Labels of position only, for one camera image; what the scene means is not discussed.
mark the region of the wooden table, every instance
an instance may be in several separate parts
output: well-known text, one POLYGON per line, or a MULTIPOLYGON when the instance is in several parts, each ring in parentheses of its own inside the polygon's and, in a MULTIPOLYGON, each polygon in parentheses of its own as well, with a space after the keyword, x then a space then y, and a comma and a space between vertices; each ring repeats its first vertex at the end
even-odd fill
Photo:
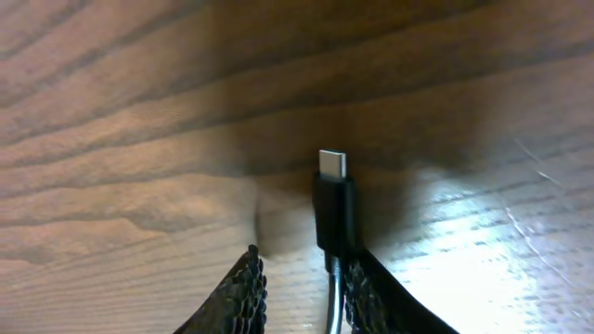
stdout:
POLYGON ((0 332, 168 333, 250 243, 320 333, 311 172, 461 333, 592 333, 591 0, 3 0, 0 332))

